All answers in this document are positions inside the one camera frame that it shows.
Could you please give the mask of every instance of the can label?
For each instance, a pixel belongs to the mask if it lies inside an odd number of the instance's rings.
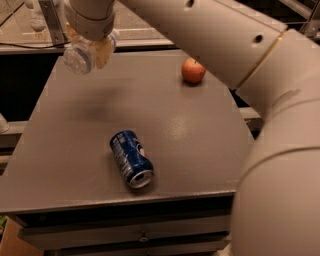
[[[153,165],[134,132],[117,133],[111,139],[110,147],[122,176],[131,187],[140,188],[151,182]]]

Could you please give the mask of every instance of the gray table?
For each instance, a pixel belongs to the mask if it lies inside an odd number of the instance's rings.
[[[253,139],[215,77],[207,73],[196,87],[183,82],[185,59],[181,51],[114,54],[104,70],[87,76],[70,73],[58,59],[0,179],[7,195],[0,212],[21,217],[26,240],[48,233],[41,213],[232,196]],[[155,167],[153,183],[142,190],[124,183],[109,148],[124,129],[136,132]],[[29,241],[44,249],[66,246]]]

